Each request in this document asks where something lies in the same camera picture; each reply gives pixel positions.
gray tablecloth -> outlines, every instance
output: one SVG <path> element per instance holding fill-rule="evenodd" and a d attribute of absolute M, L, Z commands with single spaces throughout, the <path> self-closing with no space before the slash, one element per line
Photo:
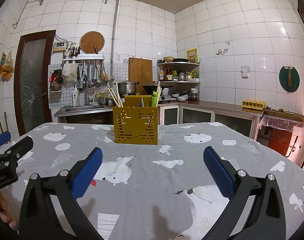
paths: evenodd
<path fill-rule="evenodd" d="M 116 144 L 113 126 L 107 125 L 46 123 L 24 136 L 33 138 L 34 147 L 19 161 L 19 180 L 4 189 L 17 217 L 32 173 L 55 176 L 99 147 L 103 164 L 77 201 L 104 239 L 201 239 L 228 203 L 203 162 L 204 148 L 212 146 L 236 170 L 256 177 L 275 175 L 287 239 L 304 220 L 304 171 L 220 123 L 159 126 L 157 146 Z M 71 232 L 56 197 L 53 203 Z M 234 233 L 241 230 L 250 207 L 248 203 Z"/>

white tile wall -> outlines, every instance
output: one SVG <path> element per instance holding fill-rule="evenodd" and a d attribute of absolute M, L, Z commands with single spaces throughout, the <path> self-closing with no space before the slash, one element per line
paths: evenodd
<path fill-rule="evenodd" d="M 56 29 L 61 38 L 75 42 L 78 46 L 83 34 L 93 30 L 104 35 L 105 46 L 101 52 L 107 59 L 110 58 L 115 1 L 109 0 L 104 4 L 103 0 L 45 0 L 41 6 L 38 2 L 31 2 L 23 11 L 17 28 L 13 29 L 12 24 L 17 21 L 26 2 L 27 0 L 6 0 L 0 10 L 0 55 L 12 50 L 15 58 L 20 36 L 28 33 Z M 195 28 L 192 7 L 186 13 L 192 15 Z M 120 62 L 115 62 L 119 64 L 115 73 L 117 79 L 126 78 L 127 71 L 122 69 L 125 65 L 120 63 L 130 56 L 151 59 L 154 64 L 167 54 L 177 57 L 176 18 L 178 16 L 145 3 L 120 0 L 115 36 L 115 52 L 120 54 Z M 53 55 L 52 63 L 59 64 L 61 57 Z M 10 132 L 13 136 L 18 136 L 12 79 L 5 83 L 0 81 L 1 118 L 4 111 L 7 112 Z"/>
<path fill-rule="evenodd" d="M 13 59 L 15 61 L 17 50 L 15 46 L 18 45 L 20 34 L 16 34 L 12 24 L 17 21 L 26 2 L 27 0 L 6 0 L 0 9 L 0 58 L 3 52 L 7 54 L 7 52 L 12 51 Z M 30 8 L 26 10 L 23 19 L 24 17 L 26 18 L 29 13 Z M 24 27 L 24 23 L 25 20 L 22 20 L 17 27 L 17 30 L 20 33 Z M 6 82 L 0 81 L 0 119 L 2 127 L 6 130 L 4 119 L 4 112 L 6 112 L 9 131 L 12 139 L 15 139 L 18 137 L 18 130 L 16 126 L 13 96 L 13 77 Z"/>
<path fill-rule="evenodd" d="M 206 0 L 175 15 L 178 54 L 198 49 L 201 100 L 241 104 L 256 98 L 304 114 L 304 30 L 294 1 Z M 226 54 L 216 55 L 224 48 Z M 248 78 L 242 66 L 250 67 Z M 297 92 L 281 87 L 283 66 L 297 69 Z"/>

egg carton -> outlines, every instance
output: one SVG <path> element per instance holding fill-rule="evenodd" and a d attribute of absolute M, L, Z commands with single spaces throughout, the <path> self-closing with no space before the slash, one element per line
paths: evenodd
<path fill-rule="evenodd" d="M 265 109 L 265 102 L 254 99 L 247 99 L 242 101 L 242 107 L 262 111 Z"/>

chopsticks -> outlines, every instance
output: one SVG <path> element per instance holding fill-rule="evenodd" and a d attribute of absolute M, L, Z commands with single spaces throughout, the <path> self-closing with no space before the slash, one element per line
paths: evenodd
<path fill-rule="evenodd" d="M 114 92 L 114 90 L 112 88 L 108 88 L 112 98 L 113 98 L 113 101 L 114 103 L 116 104 L 117 107 L 124 107 L 123 104 L 122 104 L 122 100 L 121 100 L 121 97 L 119 96 L 119 88 L 117 86 L 117 83 L 116 83 L 116 94 Z"/>
<path fill-rule="evenodd" d="M 120 98 L 120 96 L 119 96 L 119 86 L 118 86 L 117 82 L 116 82 L 115 84 L 116 84 L 116 95 L 117 95 L 117 99 L 118 99 L 119 105 L 120 105 L 121 107 L 123 107 L 121 98 Z"/>
<path fill-rule="evenodd" d="M 159 104 L 159 99 L 160 99 L 160 96 L 161 96 L 161 90 L 162 88 L 160 87 L 160 82 L 157 84 L 157 89 L 156 89 L 156 92 L 157 92 L 157 99 L 156 99 L 156 105 L 155 107 L 158 106 Z"/>
<path fill-rule="evenodd" d="M 114 97 L 114 95 L 115 95 L 114 91 L 113 91 L 111 88 L 108 88 L 108 90 L 109 90 L 109 92 L 110 92 L 110 94 L 111 94 L 111 97 L 113 98 L 113 101 L 114 101 L 114 103 L 116 104 L 116 106 L 117 106 L 117 107 L 120 107 L 118 101 L 117 101 L 116 98 Z"/>

plastic bag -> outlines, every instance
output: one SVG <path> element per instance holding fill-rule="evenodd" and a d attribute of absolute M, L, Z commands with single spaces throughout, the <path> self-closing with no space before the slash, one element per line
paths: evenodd
<path fill-rule="evenodd" d="M 264 115 L 258 123 L 258 129 L 261 129 L 262 126 L 269 126 L 274 129 L 288 131 L 291 132 L 292 135 L 299 136 L 304 139 L 304 122 Z"/>
<path fill-rule="evenodd" d="M 1 76 L 4 79 L 10 79 L 12 74 L 14 73 L 14 66 L 13 66 L 13 57 L 11 51 L 8 53 L 5 63 L 3 65 Z"/>

